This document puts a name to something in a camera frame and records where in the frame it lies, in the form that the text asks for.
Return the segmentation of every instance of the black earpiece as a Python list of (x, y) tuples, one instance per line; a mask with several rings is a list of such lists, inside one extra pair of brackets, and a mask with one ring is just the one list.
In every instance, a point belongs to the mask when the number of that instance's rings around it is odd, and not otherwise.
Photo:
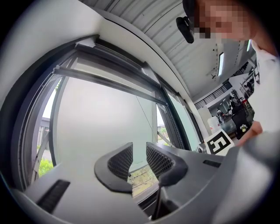
[(184, 18), (178, 17), (176, 18), (176, 24), (179, 29), (179, 31), (183, 34), (186, 41), (190, 44), (194, 42), (193, 32), (190, 28), (190, 22), (187, 16)]
[(187, 16), (176, 18), (179, 31), (183, 34), (186, 41), (190, 44), (194, 42), (194, 10), (196, 0), (182, 0), (184, 11)]

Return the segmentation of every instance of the black mesh grip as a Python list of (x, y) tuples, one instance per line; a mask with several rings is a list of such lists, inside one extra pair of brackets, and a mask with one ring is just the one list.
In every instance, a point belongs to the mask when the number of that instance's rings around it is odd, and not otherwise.
[(128, 143), (99, 158), (94, 165), (97, 179), (114, 192), (132, 193), (127, 182), (129, 168), (133, 162), (133, 144)]
[(188, 167), (182, 158), (152, 143), (147, 142), (146, 155), (160, 186), (174, 185), (187, 173)]
[(133, 162), (133, 149), (132, 145), (127, 149), (121, 151), (113, 156), (108, 161), (109, 170), (117, 177), (127, 181), (128, 171)]
[(174, 165), (170, 158), (167, 158), (151, 146), (147, 146), (147, 162), (157, 179)]

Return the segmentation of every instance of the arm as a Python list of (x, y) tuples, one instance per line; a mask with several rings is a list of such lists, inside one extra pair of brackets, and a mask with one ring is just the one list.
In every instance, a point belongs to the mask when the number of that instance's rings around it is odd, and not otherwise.
[(261, 124), (258, 121), (254, 121), (249, 131), (242, 136), (237, 146), (243, 145), (248, 139), (257, 136), (263, 132)]

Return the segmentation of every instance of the man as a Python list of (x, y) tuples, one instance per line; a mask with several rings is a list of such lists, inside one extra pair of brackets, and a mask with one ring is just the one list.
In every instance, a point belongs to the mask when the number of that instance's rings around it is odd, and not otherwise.
[(249, 98), (255, 111), (250, 130), (240, 139), (242, 145), (248, 139), (263, 131), (277, 131), (280, 120), (267, 116), (267, 108), (279, 111), (280, 104), (280, 66), (276, 49), (262, 27), (248, 8), (233, 0), (196, 0), (194, 24), (200, 30), (216, 33), (217, 37), (234, 40), (252, 40), (257, 54), (260, 85)]
[(251, 94), (254, 92), (254, 88), (250, 82), (247, 83), (247, 87), (249, 88)]
[(229, 104), (231, 106), (231, 109), (233, 109), (236, 106), (236, 103), (233, 101), (233, 97), (232, 96), (229, 97)]
[(224, 118), (223, 118), (223, 113), (220, 110), (220, 108), (217, 108), (217, 114), (218, 114), (218, 118), (219, 118), (220, 122), (223, 124), (224, 123)]
[(244, 85), (244, 89), (245, 89), (244, 98), (248, 100), (248, 98), (252, 95), (252, 93), (250, 92), (249, 88), (246, 85)]

